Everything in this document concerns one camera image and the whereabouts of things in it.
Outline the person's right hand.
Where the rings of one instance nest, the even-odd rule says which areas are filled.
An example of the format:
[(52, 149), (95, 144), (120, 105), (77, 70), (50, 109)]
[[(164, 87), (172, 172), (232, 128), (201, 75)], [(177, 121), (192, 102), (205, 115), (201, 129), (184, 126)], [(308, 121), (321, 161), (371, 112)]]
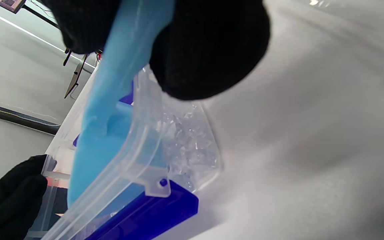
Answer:
[[(103, 50), (122, 0), (43, 0), (64, 44)], [(150, 68), (179, 100), (203, 100), (244, 79), (263, 58), (271, 23), (261, 0), (176, 0), (171, 23), (153, 42)]]

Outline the person's left hand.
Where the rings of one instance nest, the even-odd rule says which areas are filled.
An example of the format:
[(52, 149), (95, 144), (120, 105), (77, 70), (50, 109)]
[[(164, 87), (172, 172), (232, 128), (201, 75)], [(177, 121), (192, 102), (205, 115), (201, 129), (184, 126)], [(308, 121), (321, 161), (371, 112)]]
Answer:
[(32, 156), (0, 179), (0, 240), (23, 240), (41, 208), (47, 155)]

